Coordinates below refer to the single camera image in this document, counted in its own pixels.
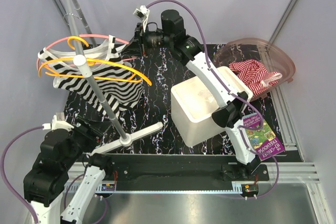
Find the black white striped tank top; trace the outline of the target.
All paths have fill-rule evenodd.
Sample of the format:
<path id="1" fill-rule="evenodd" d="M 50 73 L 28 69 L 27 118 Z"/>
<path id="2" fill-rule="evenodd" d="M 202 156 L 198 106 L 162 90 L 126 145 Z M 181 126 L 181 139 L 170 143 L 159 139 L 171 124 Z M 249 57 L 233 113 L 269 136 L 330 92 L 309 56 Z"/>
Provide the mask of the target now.
<path id="1" fill-rule="evenodd" d="M 115 45 L 118 39 L 112 35 L 102 38 L 104 41 L 97 47 L 84 49 L 86 58 L 109 61 L 131 68 L 132 65 L 121 58 L 120 51 L 123 46 L 118 48 Z M 90 84 L 81 76 L 81 72 L 73 64 L 73 61 L 51 62 L 52 60 L 74 56 L 74 51 L 61 52 L 50 47 L 45 47 L 38 53 L 39 62 L 41 64 L 45 63 L 48 74 L 54 78 L 54 88 L 68 90 L 80 95 L 98 112 L 106 115 Z M 89 65 L 95 81 L 116 116 L 119 116 L 121 111 L 134 108 L 139 103 L 144 88 L 142 80 L 135 73 L 125 68 L 100 62 L 90 62 Z"/>

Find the red white striped tank top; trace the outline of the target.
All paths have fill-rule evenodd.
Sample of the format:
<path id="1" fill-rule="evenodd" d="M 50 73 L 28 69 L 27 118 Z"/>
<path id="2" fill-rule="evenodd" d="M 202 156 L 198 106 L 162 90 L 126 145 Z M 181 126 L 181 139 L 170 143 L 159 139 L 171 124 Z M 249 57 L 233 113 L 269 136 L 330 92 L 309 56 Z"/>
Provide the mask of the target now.
<path id="1" fill-rule="evenodd" d="M 282 78 L 280 72 L 269 72 L 263 63 L 254 59 L 231 62 L 229 69 L 253 92 L 253 98 L 267 92 Z"/>

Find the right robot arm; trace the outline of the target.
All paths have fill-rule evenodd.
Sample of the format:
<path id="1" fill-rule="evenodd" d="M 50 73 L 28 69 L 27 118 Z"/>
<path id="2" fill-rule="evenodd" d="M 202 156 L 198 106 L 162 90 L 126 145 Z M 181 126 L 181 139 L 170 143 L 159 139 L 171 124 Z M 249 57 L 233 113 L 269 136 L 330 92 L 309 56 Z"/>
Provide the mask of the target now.
<path id="1" fill-rule="evenodd" d="M 145 55 L 147 50 L 166 48 L 174 59 L 194 73 L 214 96 L 218 109 L 211 113 L 211 123 L 224 129 L 229 136 L 238 162 L 239 176 L 250 180 L 257 174 L 260 158 L 248 138 L 243 125 L 243 111 L 249 103 L 247 91 L 238 91 L 210 61 L 205 44 L 187 34 L 184 19 L 178 11 L 167 9 L 161 13 L 161 28 L 148 29 L 150 10 L 142 5 L 134 11 L 140 19 L 134 36 L 123 52 Z"/>

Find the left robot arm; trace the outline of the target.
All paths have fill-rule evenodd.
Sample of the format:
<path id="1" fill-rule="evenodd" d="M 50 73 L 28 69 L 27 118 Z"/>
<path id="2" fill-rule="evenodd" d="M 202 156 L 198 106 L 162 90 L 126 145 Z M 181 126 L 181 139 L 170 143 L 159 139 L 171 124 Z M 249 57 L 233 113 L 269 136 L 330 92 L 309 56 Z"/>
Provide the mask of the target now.
<path id="1" fill-rule="evenodd" d="M 97 187 L 113 174 L 111 157 L 94 153 L 103 132 L 91 121 L 77 118 L 74 124 L 53 121 L 40 145 L 40 152 L 25 176 L 24 198 L 33 223 L 82 223 Z M 68 172 L 84 153 L 90 158 L 83 180 L 71 202 L 60 209 Z"/>

